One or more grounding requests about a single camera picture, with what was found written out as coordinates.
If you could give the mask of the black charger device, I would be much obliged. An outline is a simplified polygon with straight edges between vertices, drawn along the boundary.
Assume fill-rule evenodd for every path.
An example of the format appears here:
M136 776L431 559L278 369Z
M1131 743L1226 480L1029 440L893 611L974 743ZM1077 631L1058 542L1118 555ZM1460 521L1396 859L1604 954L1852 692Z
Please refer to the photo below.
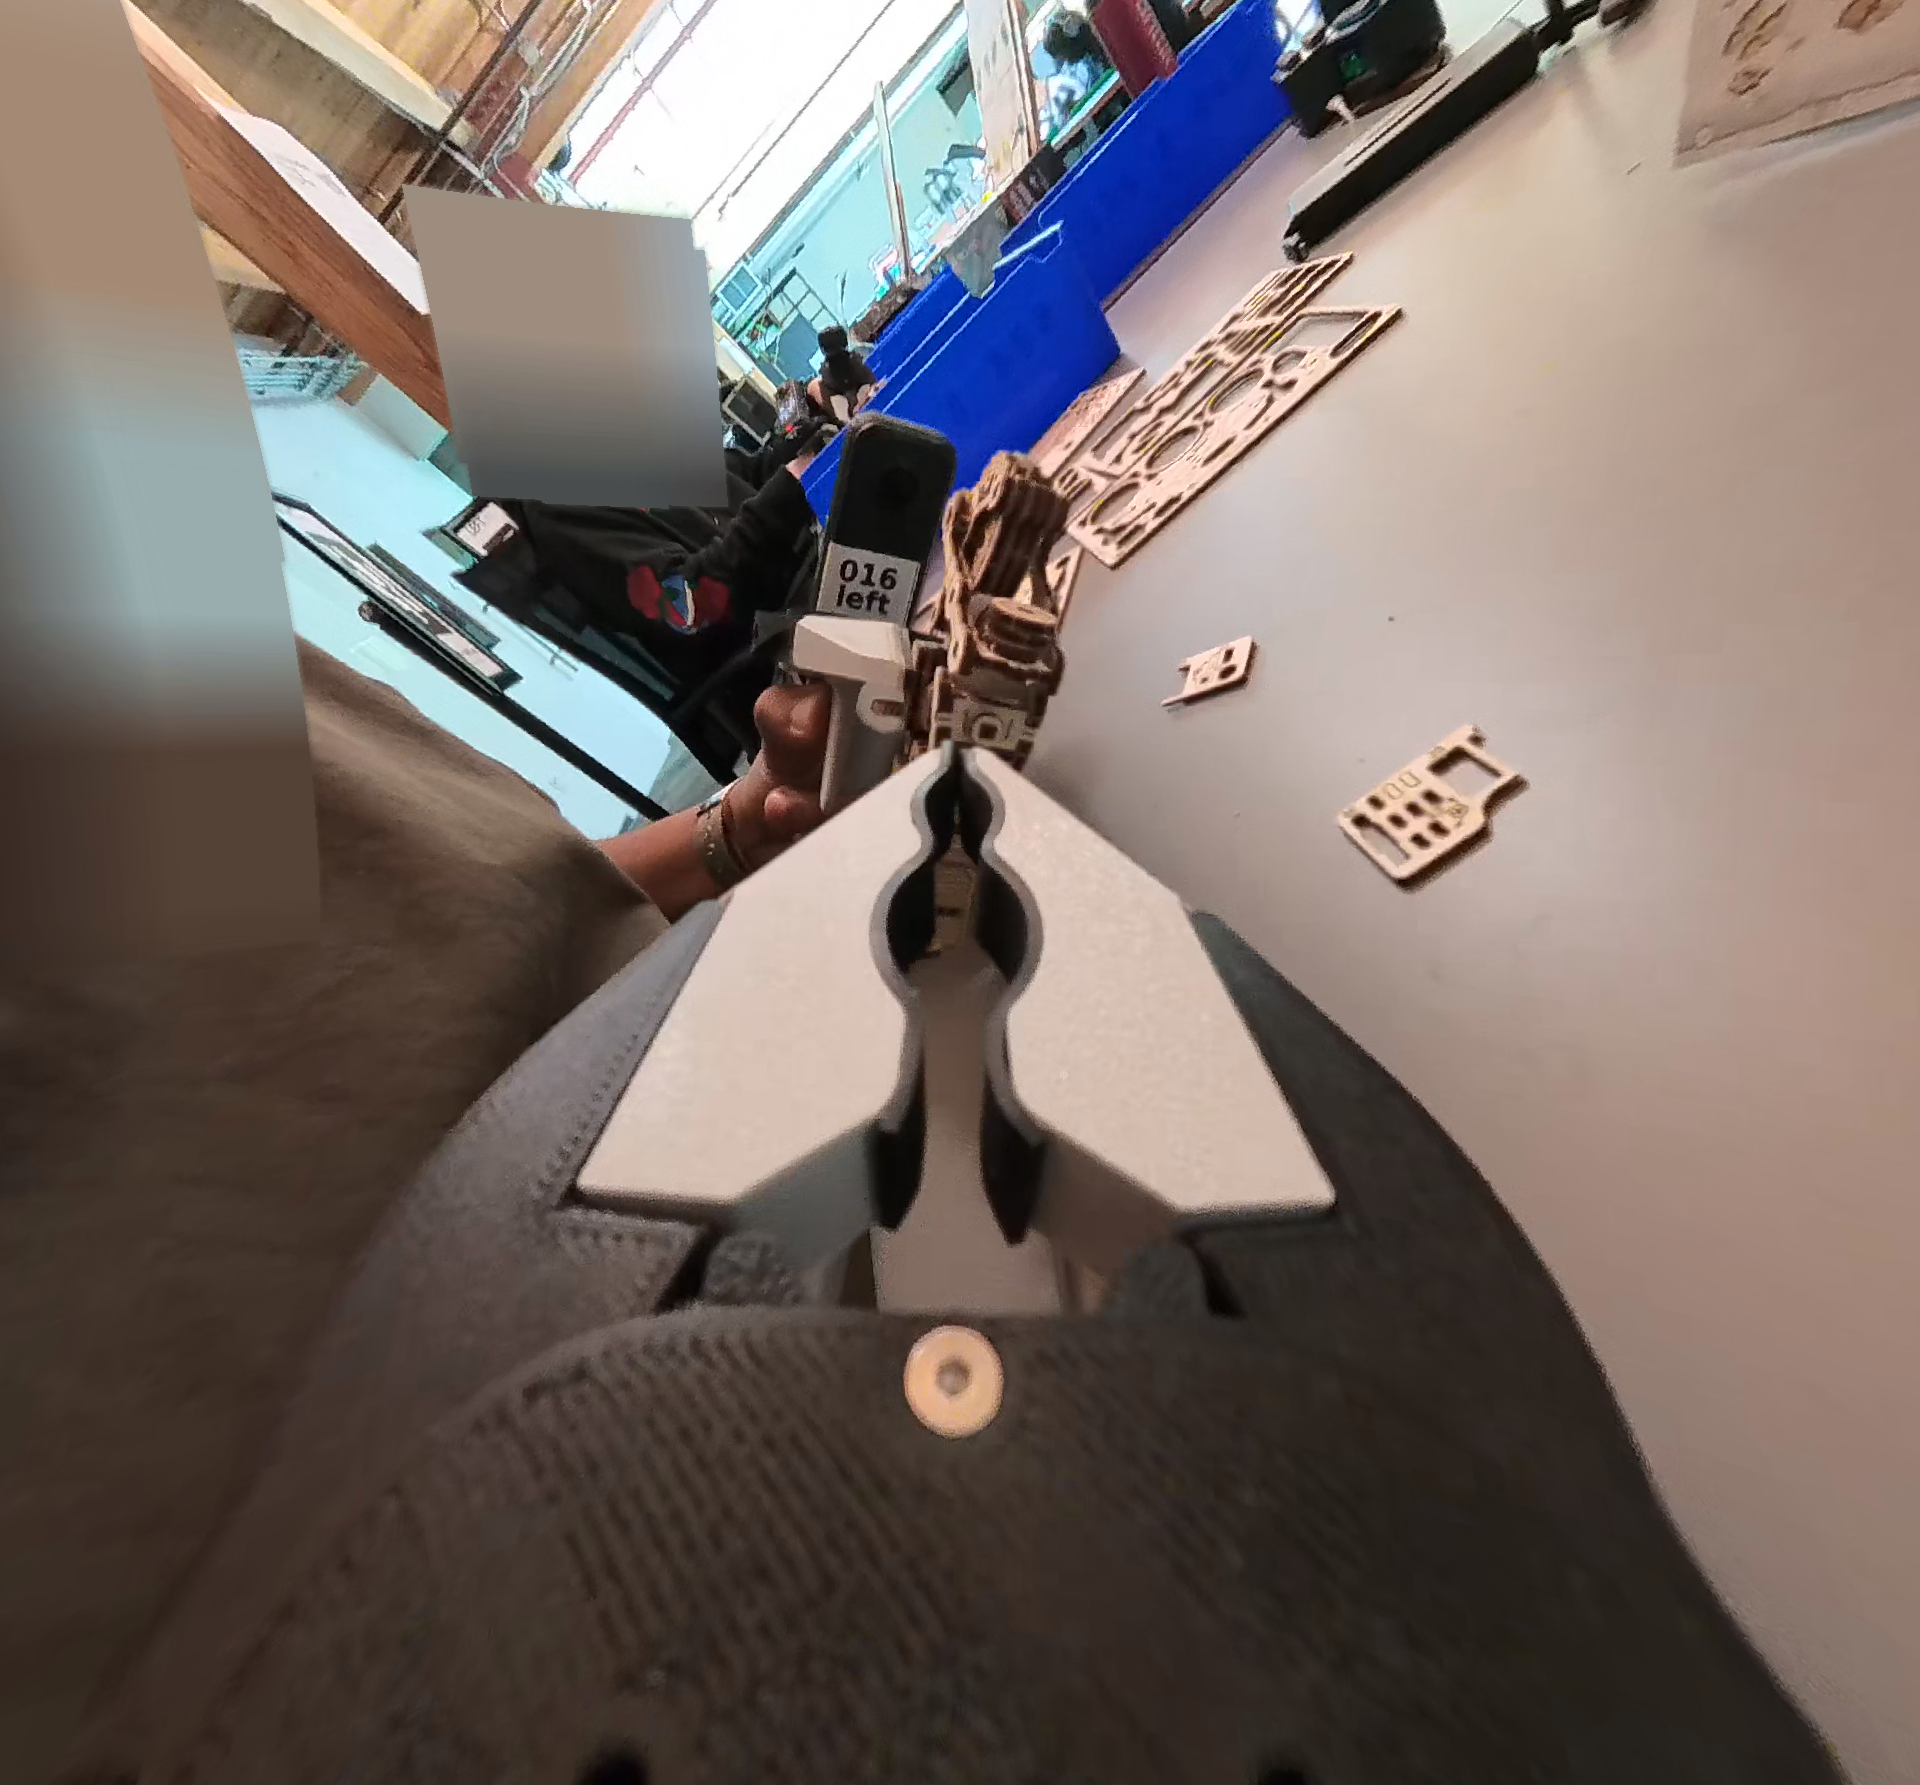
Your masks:
M1350 123L1430 78L1448 58L1438 0L1314 0L1317 28L1277 84L1302 135Z

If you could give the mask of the person's left forearm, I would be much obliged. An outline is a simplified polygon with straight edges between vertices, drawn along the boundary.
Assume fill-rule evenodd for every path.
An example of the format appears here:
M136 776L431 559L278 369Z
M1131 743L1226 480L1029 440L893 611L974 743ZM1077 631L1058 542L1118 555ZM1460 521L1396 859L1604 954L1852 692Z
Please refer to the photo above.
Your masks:
M713 879L708 865L697 817L692 811L598 840L597 850L647 895L669 925L724 895L724 886Z

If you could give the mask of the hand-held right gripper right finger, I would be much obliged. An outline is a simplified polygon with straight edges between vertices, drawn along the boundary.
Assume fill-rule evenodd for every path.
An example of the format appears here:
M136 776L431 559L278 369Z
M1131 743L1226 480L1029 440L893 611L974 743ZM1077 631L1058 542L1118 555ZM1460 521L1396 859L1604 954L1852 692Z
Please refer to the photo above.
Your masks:
M999 757L959 755L983 1029L981 1174L1005 1240L1159 1246L1334 1205L1195 913Z

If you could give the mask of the person's brown sweater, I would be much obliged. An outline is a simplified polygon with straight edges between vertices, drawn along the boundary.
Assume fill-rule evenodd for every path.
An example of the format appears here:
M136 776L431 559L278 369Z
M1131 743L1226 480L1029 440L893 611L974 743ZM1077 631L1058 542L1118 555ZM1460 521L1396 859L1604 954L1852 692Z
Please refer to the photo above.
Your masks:
M319 937L5 992L5 1781L60 1776L397 1188L663 930L514 771L300 681Z

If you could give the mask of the engraved wooden puzzle sheet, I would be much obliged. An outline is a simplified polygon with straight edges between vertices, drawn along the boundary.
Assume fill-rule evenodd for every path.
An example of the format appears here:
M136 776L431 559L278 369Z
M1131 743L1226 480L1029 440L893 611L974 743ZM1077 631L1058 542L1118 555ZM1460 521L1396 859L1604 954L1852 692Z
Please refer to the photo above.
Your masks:
M1043 474L1058 472L1133 403L1140 379L1140 365L1116 364L1042 431L1028 456Z

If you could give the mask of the wooden puzzle model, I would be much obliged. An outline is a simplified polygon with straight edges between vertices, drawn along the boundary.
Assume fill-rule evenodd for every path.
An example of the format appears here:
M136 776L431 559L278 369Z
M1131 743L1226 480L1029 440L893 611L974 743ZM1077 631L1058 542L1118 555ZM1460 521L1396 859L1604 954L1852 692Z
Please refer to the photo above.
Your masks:
M1024 769L1062 677L1049 564L1069 501L1037 459L997 452L942 516L939 577L907 622L898 761L949 741Z

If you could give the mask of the black flat bar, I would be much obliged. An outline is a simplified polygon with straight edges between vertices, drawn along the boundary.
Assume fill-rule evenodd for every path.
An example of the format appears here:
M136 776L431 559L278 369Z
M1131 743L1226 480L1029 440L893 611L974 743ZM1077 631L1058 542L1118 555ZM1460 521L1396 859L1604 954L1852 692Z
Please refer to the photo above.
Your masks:
M1539 29L1500 23L1295 191L1284 256L1308 254L1374 208L1431 155L1523 92L1541 71Z

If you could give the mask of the black framed board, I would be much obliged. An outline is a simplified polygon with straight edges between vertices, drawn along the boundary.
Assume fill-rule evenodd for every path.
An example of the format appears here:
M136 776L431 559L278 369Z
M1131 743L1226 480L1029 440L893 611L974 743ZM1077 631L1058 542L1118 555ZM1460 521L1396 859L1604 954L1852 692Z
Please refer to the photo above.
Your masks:
M359 595L361 622L481 695L503 698L519 684L508 663L477 644L465 626L444 616L439 600L345 537L322 513L278 490L274 503L279 530Z

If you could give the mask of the grey desk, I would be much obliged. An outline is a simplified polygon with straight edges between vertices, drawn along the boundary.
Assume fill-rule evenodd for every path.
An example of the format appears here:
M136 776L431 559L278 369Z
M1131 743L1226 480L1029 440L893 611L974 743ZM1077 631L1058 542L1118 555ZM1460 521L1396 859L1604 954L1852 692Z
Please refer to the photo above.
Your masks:
M1334 240L1402 318L1082 573L1034 776L1465 1147L1844 1770L1916 1781L1916 107L1677 165L1692 15ZM1465 724L1527 788L1402 891L1334 814Z

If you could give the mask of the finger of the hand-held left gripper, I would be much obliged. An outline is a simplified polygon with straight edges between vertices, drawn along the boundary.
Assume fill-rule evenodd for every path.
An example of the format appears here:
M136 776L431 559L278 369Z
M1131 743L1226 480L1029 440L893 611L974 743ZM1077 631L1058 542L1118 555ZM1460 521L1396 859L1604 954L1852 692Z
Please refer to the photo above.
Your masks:
M792 633L798 683L830 693L819 805L825 817L886 781L906 741L907 633L884 619L810 615Z

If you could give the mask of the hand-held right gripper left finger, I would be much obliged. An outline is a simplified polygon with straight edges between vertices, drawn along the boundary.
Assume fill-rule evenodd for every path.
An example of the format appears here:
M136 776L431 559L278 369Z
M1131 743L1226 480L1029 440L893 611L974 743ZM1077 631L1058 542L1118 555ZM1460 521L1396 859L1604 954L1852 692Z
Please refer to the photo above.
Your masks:
M955 791L947 746L732 891L582 1162L582 1199L770 1239L898 1227L927 1130L910 972Z

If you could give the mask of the upright plywood board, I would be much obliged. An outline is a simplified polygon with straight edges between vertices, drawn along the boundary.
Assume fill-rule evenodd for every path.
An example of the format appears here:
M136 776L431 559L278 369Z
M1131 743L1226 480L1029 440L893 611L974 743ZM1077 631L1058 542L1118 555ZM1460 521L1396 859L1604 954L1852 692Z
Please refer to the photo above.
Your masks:
M1029 55L1014 0L965 0L965 15L988 169L1005 182L1043 142Z

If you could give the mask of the wooden puzzle frame offcut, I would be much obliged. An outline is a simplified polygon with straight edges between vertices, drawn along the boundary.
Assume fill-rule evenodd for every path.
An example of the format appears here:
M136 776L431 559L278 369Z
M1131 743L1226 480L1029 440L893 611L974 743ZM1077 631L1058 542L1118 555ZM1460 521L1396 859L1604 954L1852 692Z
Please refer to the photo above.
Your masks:
M1486 838L1500 805L1527 788L1472 724L1457 727L1334 814L1341 838L1412 891Z

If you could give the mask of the person's left hand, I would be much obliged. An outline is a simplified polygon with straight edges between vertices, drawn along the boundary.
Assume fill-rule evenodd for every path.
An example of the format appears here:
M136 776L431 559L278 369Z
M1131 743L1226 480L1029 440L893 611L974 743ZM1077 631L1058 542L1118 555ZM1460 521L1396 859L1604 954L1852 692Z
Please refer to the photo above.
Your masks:
M825 817L832 693L822 683L781 683L756 698L753 717L758 752L728 803L735 851L749 874Z

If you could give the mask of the small square wooden puzzle piece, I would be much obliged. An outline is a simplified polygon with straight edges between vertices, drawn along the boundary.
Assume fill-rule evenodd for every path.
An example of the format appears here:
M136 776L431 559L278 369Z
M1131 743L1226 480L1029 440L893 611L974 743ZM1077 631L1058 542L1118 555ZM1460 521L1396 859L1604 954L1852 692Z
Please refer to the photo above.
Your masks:
M1247 635L1184 658L1176 667L1178 684L1162 707L1178 709L1235 692L1247 683L1255 655L1259 641Z

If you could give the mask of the printed instruction sheet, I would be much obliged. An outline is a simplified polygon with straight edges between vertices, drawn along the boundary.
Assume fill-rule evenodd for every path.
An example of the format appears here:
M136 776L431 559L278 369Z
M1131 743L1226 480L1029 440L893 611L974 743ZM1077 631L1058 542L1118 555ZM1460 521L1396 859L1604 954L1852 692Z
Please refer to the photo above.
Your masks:
M1694 165L1918 98L1918 0L1694 0L1674 155Z

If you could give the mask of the large wooden puzzle sheet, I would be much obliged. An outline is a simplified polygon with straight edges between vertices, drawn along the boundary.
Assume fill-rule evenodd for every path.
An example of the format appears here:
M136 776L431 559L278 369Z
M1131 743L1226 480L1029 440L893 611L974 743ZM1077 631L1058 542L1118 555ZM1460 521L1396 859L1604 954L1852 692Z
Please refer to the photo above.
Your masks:
M1082 551L1125 564L1402 318L1396 306L1341 303L1350 267L1347 251L1272 271L1090 429L1055 480Z

